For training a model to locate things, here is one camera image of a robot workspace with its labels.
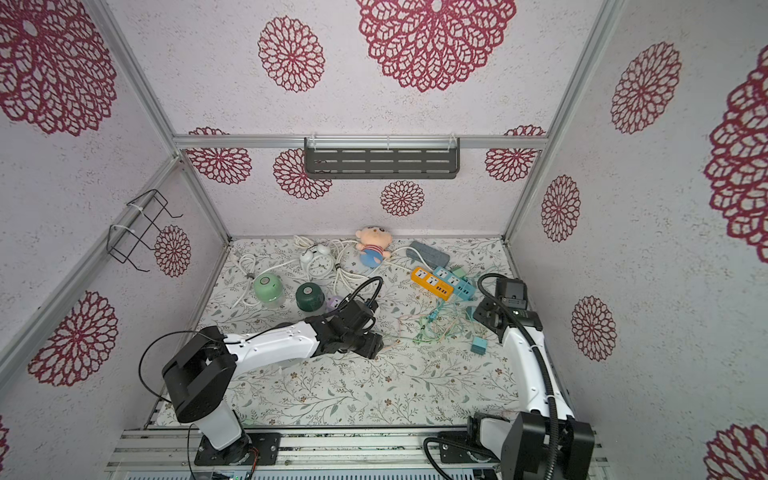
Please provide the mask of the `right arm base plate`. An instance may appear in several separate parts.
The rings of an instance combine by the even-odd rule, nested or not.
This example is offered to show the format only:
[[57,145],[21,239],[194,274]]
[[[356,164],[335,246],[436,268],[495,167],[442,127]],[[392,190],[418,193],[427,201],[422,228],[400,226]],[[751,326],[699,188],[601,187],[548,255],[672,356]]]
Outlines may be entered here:
[[476,445],[466,431],[441,431],[438,445],[440,462],[444,464],[491,464],[499,459],[490,450]]

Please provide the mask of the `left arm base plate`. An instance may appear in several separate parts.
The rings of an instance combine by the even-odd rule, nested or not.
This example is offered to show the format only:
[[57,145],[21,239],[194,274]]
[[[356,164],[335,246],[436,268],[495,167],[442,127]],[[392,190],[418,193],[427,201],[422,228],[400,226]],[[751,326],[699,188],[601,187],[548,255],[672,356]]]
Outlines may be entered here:
[[211,441],[203,436],[193,464],[200,467],[253,464],[271,466],[276,463],[280,440],[279,433],[244,432],[230,446],[216,449]]

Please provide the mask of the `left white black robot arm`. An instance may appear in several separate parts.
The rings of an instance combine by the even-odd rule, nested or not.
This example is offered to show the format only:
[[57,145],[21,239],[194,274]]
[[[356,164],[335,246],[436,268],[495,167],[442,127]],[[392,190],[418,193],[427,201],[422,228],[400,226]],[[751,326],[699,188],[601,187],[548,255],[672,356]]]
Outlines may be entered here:
[[244,428],[225,401],[231,381],[272,364],[339,352],[374,359],[383,348],[383,337],[373,331],[377,309],[374,299],[348,296],[328,313],[255,334],[225,335],[217,327],[195,331],[162,368],[164,400],[179,422],[198,428],[216,454],[245,450]]

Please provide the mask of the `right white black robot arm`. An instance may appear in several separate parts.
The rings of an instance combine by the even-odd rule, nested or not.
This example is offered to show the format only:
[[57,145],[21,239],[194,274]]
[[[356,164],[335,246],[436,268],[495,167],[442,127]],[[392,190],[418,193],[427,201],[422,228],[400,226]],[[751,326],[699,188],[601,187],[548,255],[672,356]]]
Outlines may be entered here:
[[489,414],[469,419],[468,439],[427,437],[422,450],[444,479],[451,476],[430,452],[437,444],[496,460],[503,479],[586,479],[596,445],[590,424],[576,419],[545,348],[543,325],[529,308],[520,279],[487,273],[477,280],[483,300],[474,319],[495,333],[513,361],[522,409],[513,420]]

